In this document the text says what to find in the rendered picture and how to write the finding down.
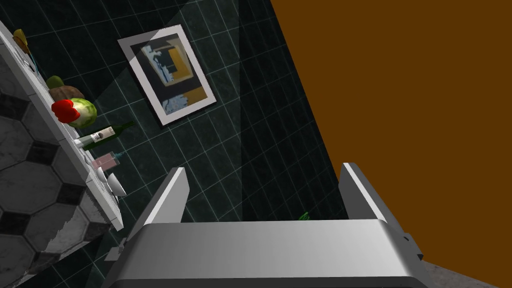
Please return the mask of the white framed abstract picture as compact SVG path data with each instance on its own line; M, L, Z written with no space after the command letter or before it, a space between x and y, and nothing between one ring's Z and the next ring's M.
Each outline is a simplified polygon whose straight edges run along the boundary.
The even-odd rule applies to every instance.
M182 25L120 38L117 43L162 126L217 102Z

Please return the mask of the white counter with food and bottles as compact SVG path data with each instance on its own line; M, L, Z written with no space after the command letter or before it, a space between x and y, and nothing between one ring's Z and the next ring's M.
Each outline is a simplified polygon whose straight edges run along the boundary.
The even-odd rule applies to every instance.
M44 79L36 71L34 62L23 53L13 34L0 21L0 55L6 61L14 76L21 84L26 95L38 110L45 124L62 147L74 167L85 181L95 200L98 202L107 221L120 231L124 224L118 199L112 195L108 185L98 179L97 172L92 166L93 157L88 151L78 148L74 140L78 138L75 128L60 123L51 111L52 98Z

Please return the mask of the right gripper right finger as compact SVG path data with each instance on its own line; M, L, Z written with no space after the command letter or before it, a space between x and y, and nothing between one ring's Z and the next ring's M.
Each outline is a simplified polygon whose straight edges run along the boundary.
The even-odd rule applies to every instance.
M401 225L354 162L344 162L339 174L338 189L349 219L378 219L403 234Z

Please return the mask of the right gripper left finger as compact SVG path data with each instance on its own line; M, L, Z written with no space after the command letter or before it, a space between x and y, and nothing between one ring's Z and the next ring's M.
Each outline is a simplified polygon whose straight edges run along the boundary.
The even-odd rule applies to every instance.
M184 167L174 167L153 194L148 205L134 224L130 240L145 225L179 223L189 197L190 187Z

